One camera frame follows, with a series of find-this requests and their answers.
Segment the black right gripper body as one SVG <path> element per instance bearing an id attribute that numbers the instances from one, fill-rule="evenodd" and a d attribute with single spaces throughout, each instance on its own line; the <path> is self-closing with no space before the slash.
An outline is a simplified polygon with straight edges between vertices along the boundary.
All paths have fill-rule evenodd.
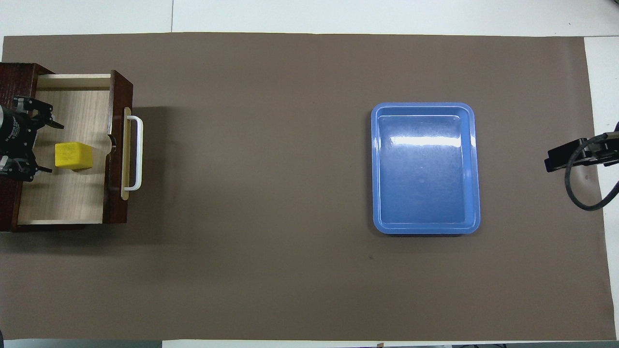
<path id="1" fill-rule="evenodd" d="M 592 165 L 602 164 L 610 167 L 619 160 L 619 133 L 605 132 L 590 139 L 586 152 L 590 155 Z"/>

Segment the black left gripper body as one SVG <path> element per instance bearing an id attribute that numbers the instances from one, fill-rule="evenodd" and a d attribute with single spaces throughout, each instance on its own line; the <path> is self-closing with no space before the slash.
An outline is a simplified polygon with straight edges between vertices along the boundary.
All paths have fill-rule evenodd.
<path id="1" fill-rule="evenodd" d="M 33 146 L 37 137 L 38 115 L 20 113 L 2 106 L 1 156 L 7 160 L 35 161 Z"/>

